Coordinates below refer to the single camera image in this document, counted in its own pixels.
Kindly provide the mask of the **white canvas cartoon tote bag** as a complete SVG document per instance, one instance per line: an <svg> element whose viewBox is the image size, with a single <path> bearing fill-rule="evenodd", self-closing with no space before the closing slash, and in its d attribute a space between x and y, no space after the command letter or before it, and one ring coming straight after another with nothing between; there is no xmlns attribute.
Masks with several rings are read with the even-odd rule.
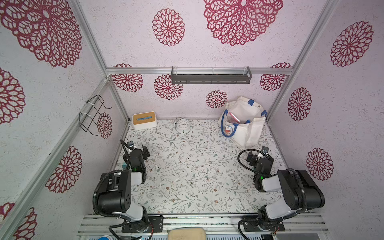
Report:
<svg viewBox="0 0 384 240"><path fill-rule="evenodd" d="M241 124L229 123L228 112L232 112ZM240 149L250 149L258 144L267 116L268 113L262 105L252 99L239 97L225 104L225 109L218 121L220 133Z"/></svg>

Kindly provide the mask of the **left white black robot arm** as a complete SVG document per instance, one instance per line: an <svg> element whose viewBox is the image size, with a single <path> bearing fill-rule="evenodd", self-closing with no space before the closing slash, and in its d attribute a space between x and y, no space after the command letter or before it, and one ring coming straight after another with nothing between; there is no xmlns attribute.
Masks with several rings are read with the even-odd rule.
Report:
<svg viewBox="0 0 384 240"><path fill-rule="evenodd" d="M134 142L120 140L124 151L124 169L103 173L92 198L94 213L107 218L119 218L134 232L144 232L149 226L148 212L145 207L132 200L132 187L142 185L147 179L145 161L150 156L148 148L137 148Z"/></svg>

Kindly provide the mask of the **pink plastic pencil case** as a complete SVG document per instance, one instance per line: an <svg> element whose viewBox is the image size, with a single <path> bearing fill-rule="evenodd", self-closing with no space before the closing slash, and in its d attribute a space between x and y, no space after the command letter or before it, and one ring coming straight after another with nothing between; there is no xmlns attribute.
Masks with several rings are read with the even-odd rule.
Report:
<svg viewBox="0 0 384 240"><path fill-rule="evenodd" d="M241 121L232 112L228 112L227 121L231 124L241 124Z"/></svg>

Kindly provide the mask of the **white wooden-top tissue box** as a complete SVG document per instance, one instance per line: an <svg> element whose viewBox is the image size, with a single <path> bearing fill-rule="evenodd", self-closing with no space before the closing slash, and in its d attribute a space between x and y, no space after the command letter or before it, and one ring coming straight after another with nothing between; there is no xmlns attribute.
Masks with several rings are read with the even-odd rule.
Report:
<svg viewBox="0 0 384 240"><path fill-rule="evenodd" d="M158 125L155 112L134 114L132 120L132 125L135 131L155 128Z"/></svg>

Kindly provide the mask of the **white round alarm clock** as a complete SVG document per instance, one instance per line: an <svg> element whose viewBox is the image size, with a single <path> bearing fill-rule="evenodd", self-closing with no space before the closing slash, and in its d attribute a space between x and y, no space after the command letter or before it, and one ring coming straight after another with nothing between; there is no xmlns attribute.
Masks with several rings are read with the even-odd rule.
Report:
<svg viewBox="0 0 384 240"><path fill-rule="evenodd" d="M174 121L175 130L179 134L188 134L191 129L192 125L188 119L185 118L177 118Z"/></svg>

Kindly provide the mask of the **beige cushioned pad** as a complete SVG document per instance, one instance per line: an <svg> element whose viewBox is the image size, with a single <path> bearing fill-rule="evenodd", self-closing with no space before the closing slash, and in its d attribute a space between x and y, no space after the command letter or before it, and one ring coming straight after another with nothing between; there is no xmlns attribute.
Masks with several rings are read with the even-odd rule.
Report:
<svg viewBox="0 0 384 240"><path fill-rule="evenodd" d="M179 228L168 233L168 240L206 240L207 234L203 228Z"/></svg>

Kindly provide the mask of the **floral table mat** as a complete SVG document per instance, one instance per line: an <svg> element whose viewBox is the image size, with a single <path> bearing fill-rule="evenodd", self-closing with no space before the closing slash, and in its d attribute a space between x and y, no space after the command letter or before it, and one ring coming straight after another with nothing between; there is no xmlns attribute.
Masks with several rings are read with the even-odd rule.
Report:
<svg viewBox="0 0 384 240"><path fill-rule="evenodd" d="M130 128L125 140L149 149L147 179L132 189L133 201L150 214L254 213L282 197L260 193L246 154L222 136L216 120L193 120L177 133L172 120L155 128Z"/></svg>

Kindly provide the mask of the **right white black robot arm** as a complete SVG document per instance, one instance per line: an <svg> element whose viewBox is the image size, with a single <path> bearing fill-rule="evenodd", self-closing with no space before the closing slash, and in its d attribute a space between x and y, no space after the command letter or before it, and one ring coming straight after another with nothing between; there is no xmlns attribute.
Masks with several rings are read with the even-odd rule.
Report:
<svg viewBox="0 0 384 240"><path fill-rule="evenodd" d="M271 224L293 218L307 210L322 208L325 196L309 173L288 168L271 174L274 158L267 147L261 150L246 149L237 161L254 174L254 186L260 193L281 192L283 197L258 210L256 223Z"/></svg>

